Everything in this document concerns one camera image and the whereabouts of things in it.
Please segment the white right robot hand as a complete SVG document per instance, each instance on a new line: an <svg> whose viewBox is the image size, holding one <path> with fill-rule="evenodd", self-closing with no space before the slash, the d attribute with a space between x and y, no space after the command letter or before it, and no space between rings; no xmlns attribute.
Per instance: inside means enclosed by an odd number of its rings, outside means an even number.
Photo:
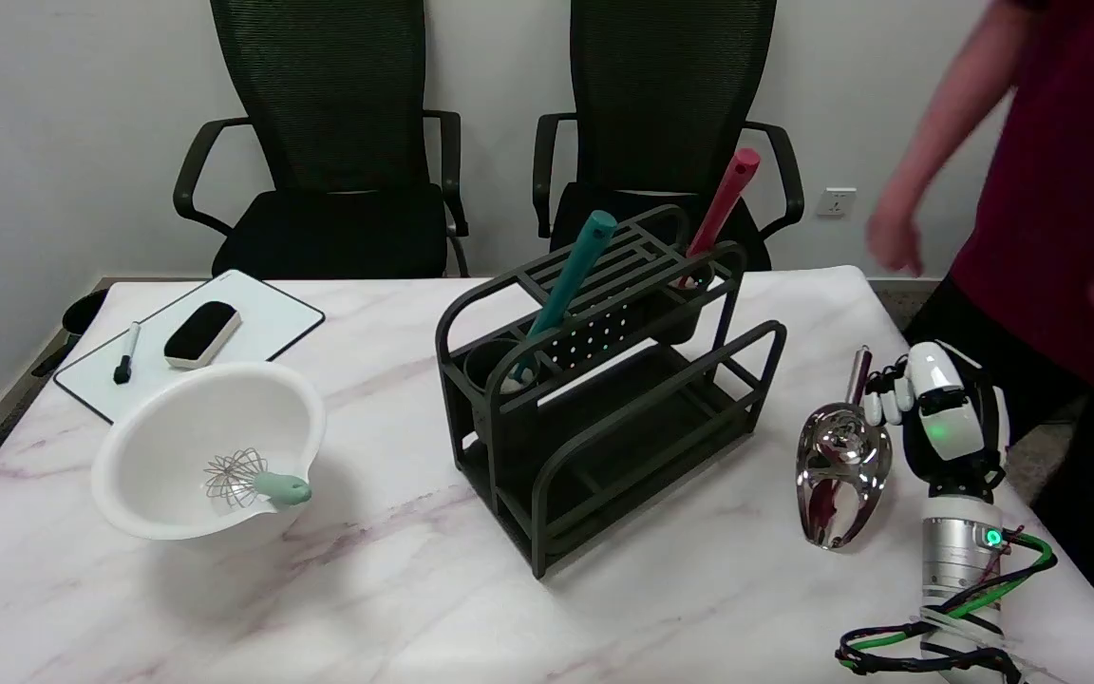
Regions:
<svg viewBox="0 0 1094 684"><path fill-rule="evenodd" d="M945 341L919 341L869 372L859 405L868 424L900 428L908 467L930 497L993 505L1006 478L1006 398L990 374Z"/></svg>

